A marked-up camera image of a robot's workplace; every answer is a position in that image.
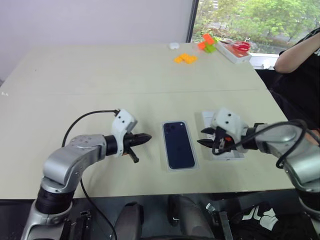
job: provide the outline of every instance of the white table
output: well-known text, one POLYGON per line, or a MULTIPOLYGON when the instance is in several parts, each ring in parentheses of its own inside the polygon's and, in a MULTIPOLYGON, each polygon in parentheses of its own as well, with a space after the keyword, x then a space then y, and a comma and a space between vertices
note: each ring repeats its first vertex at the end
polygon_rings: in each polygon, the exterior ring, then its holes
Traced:
MULTIPOLYGON (((32 50, 0 88, 0 199, 34 199, 42 166, 61 146, 69 125, 94 110, 124 108, 138 120, 134 133, 152 139, 129 156, 105 160, 83 174, 92 197, 220 193, 292 188, 276 158, 249 151, 244 160, 212 161, 196 141, 202 111, 227 107, 249 125, 286 118, 249 63, 234 65, 194 44, 61 46, 32 50), (198 56, 177 64, 181 53, 198 56), (199 169, 168 172, 162 122, 187 122, 199 169)), ((70 133, 109 135, 113 115, 82 119, 70 133)), ((83 197, 78 187, 75 197, 83 197)))

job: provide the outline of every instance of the black shirt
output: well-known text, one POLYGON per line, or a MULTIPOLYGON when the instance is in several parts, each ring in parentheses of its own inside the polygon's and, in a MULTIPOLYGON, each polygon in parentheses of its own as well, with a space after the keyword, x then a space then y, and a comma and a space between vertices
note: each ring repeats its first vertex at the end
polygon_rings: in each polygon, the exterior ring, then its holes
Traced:
MULTIPOLYGON (((296 44, 320 32, 320 27, 310 32, 296 44)), ((320 128, 320 48, 309 56, 296 70, 281 74, 272 87, 285 97, 308 119, 309 128, 320 128)))

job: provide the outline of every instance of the person's arm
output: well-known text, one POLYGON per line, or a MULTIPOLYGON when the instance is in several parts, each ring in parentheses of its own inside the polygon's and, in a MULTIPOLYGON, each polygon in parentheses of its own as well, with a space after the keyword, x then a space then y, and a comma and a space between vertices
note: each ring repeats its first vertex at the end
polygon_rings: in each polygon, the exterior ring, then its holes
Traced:
POLYGON ((320 32, 283 52, 275 62, 274 69, 280 74, 292 73, 318 48, 320 32))
MULTIPOLYGON (((311 131, 320 138, 320 132, 319 132, 319 130, 311 130, 311 131)), ((317 141, 316 141, 311 135, 309 135, 308 133, 305 134, 305 138, 306 138, 309 142, 313 143, 314 145, 319 145, 319 144, 317 143, 317 141)))

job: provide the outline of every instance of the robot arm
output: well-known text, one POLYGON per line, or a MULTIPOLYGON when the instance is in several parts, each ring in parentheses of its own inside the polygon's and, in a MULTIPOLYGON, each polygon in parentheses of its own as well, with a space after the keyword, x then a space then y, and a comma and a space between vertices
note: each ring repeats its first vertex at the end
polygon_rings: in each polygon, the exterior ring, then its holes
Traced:
POLYGON ((277 167, 284 169, 305 211, 313 223, 319 224, 320 147, 305 138, 302 124, 295 123, 256 123, 254 127, 248 127, 235 113, 222 108, 213 115, 211 127, 201 131, 214 135, 214 140, 201 139, 198 142, 212 148, 214 155, 230 150, 246 153, 248 149, 259 149, 279 158, 277 167))
POLYGON ((37 199, 33 202, 23 230, 22 240, 58 240, 63 221, 72 208, 72 199, 82 174, 90 165, 106 156, 129 154, 137 163, 139 159, 131 147, 146 143, 151 136, 132 134, 137 124, 127 111, 117 113, 112 123, 113 135, 80 135, 68 145, 54 151, 44 163, 43 178, 37 199))

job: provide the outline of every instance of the phone image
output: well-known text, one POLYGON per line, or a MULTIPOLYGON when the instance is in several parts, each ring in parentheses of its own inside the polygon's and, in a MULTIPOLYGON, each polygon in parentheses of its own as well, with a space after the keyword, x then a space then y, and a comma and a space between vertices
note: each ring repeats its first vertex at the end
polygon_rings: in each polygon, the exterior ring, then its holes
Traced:
POLYGON ((172 170, 194 168, 196 161, 186 122, 164 123, 163 135, 169 167, 172 170))

